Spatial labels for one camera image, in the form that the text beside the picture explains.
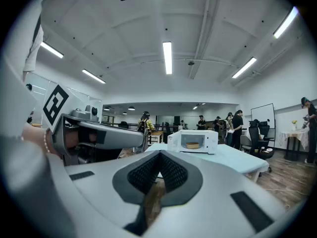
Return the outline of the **black metal railing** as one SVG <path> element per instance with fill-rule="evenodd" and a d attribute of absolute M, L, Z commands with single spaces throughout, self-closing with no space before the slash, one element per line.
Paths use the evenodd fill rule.
<path fill-rule="evenodd" d="M 120 127 L 120 128 L 124 128 L 124 129 L 130 129 L 130 130 L 137 130 L 138 125 L 136 123 L 113 123 L 110 124 L 111 126 L 114 127 Z"/>

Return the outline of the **wooden desk white legs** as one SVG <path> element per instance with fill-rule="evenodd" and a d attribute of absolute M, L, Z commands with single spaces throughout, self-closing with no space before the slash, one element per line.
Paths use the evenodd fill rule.
<path fill-rule="evenodd" d="M 149 135 L 148 144 L 163 143 L 163 131 L 152 131 Z"/>

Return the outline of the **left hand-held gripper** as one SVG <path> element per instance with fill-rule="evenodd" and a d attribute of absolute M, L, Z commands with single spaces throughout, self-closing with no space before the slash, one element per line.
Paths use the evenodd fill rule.
<path fill-rule="evenodd" d="M 44 119 L 51 131 L 55 150 L 61 154 L 66 166 L 115 160 L 119 149 L 140 146 L 143 134 L 129 129 L 103 125 L 71 116 L 76 109 L 85 110 L 83 102 L 63 85 L 56 85 L 43 106 Z M 68 149 L 66 133 L 78 130 L 79 144 Z"/>

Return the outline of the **person's left forearm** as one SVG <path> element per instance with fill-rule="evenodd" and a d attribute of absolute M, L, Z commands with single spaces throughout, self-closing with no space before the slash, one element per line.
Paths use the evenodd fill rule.
<path fill-rule="evenodd" d="M 44 154 L 51 153 L 62 159 L 52 143 L 52 135 L 49 128 L 39 128 L 26 123 L 22 131 L 22 137 L 25 141 L 30 141 L 38 145 Z"/>

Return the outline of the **grey chair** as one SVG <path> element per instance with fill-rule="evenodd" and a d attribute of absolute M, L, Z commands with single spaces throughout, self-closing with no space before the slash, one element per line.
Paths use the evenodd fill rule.
<path fill-rule="evenodd" d="M 249 153 L 251 150 L 251 147 L 252 147 L 251 140 L 247 136 L 241 135 L 240 136 L 240 151 Z"/>

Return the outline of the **white microwave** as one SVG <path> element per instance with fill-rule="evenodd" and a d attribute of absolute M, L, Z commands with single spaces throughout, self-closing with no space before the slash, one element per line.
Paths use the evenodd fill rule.
<path fill-rule="evenodd" d="M 199 149 L 187 149 L 186 143 L 198 142 Z M 167 149 L 174 152 L 215 154 L 218 133 L 212 130 L 180 130 L 168 137 Z"/>

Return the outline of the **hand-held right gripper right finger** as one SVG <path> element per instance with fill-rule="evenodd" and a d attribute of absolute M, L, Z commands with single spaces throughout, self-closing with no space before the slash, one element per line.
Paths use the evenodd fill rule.
<path fill-rule="evenodd" d="M 283 203 L 234 169 L 185 153 L 173 155 L 196 166 L 203 185 L 186 204 L 163 207 L 147 238 L 250 238 L 256 231 L 231 197 L 240 191 L 273 221 L 286 213 Z"/>

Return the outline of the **long ceiling light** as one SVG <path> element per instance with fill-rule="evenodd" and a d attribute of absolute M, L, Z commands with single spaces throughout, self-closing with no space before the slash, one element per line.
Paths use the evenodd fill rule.
<path fill-rule="evenodd" d="M 41 47 L 43 47 L 47 51 L 51 52 L 55 56 L 59 57 L 60 59 L 62 59 L 64 57 L 64 54 L 62 54 L 61 52 L 59 52 L 58 50 L 56 50 L 55 48 L 53 48 L 52 46 L 50 46 L 49 44 L 47 44 L 45 42 L 41 42 Z"/>
<path fill-rule="evenodd" d="M 283 20 L 283 22 L 280 24 L 280 26 L 274 32 L 274 38 L 278 39 L 285 32 L 285 30 L 291 25 L 297 14 L 298 9 L 294 6 L 292 10 L 288 13 L 286 18 Z"/>
<path fill-rule="evenodd" d="M 241 74 L 243 74 L 247 69 L 249 69 L 255 62 L 257 61 L 257 59 L 255 57 L 251 57 L 248 62 L 243 65 L 233 76 L 232 78 L 236 79 L 238 78 Z"/>
<path fill-rule="evenodd" d="M 82 72 L 84 74 L 86 74 L 87 76 L 91 77 L 92 79 L 98 81 L 101 84 L 106 84 L 106 82 L 102 79 L 100 79 L 99 77 L 95 76 L 94 74 L 92 74 L 91 72 L 87 71 L 86 69 L 83 69 Z"/>
<path fill-rule="evenodd" d="M 171 42 L 163 42 L 162 46 L 166 74 L 172 74 L 172 44 Z"/>

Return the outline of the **black mesh office chair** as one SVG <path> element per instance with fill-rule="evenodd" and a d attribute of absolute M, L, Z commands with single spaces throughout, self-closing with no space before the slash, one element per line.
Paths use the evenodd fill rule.
<path fill-rule="evenodd" d="M 258 138 L 258 129 L 256 127 L 250 127 L 249 128 L 250 136 L 251 136 L 251 142 L 252 147 L 250 150 L 250 154 L 254 157 L 260 158 L 262 160 L 269 159 L 273 156 L 273 152 L 269 154 L 265 154 L 262 152 L 262 150 L 268 148 L 268 140 L 259 140 Z"/>

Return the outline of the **table with patterned cloth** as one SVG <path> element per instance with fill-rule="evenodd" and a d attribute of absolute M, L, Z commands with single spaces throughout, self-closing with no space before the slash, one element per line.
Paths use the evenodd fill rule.
<path fill-rule="evenodd" d="M 309 130 L 298 129 L 295 131 L 281 132 L 280 141 L 286 141 L 284 159 L 288 161 L 299 160 L 300 148 L 306 149 L 309 145 Z"/>

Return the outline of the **person's white shirt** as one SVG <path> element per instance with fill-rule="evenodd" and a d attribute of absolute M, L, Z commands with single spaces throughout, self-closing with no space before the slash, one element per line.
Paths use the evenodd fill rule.
<path fill-rule="evenodd" d="M 44 32 L 41 26 L 43 0 L 30 0 L 11 26 L 0 50 L 0 69 L 9 69 L 23 78 L 35 70 Z"/>

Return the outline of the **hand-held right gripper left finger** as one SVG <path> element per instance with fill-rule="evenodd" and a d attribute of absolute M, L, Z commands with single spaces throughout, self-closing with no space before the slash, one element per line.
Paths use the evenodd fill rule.
<path fill-rule="evenodd" d="M 138 221 L 146 223 L 144 194 L 128 181 L 126 170 L 157 153 L 68 167 L 56 155 L 48 155 L 53 182 L 70 217 L 74 238 L 160 238 L 158 221 L 140 236 L 131 232 Z"/>

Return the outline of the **person's left hand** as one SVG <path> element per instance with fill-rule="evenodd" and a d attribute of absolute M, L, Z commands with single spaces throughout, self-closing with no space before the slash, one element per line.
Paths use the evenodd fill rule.
<path fill-rule="evenodd" d="M 68 149 L 76 147 L 79 144 L 79 137 L 78 137 L 78 130 L 71 129 L 66 133 L 66 147 Z M 89 142 L 96 142 L 97 135 L 90 134 L 89 135 Z"/>

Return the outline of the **black-framed whiteboard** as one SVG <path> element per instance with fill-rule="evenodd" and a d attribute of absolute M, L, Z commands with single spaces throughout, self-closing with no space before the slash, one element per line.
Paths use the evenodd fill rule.
<path fill-rule="evenodd" d="M 252 120 L 267 122 L 270 128 L 275 128 L 275 113 L 273 103 L 251 109 Z"/>

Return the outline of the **light blue tablecloth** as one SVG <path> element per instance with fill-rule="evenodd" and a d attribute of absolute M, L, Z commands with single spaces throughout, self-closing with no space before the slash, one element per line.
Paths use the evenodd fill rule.
<path fill-rule="evenodd" d="M 254 172 L 267 172 L 269 164 L 267 161 L 239 151 L 225 144 L 217 145 L 212 154 L 178 152 L 176 157 L 184 157 L 188 163 L 208 161 L 218 163 L 234 169 L 241 174 Z"/>

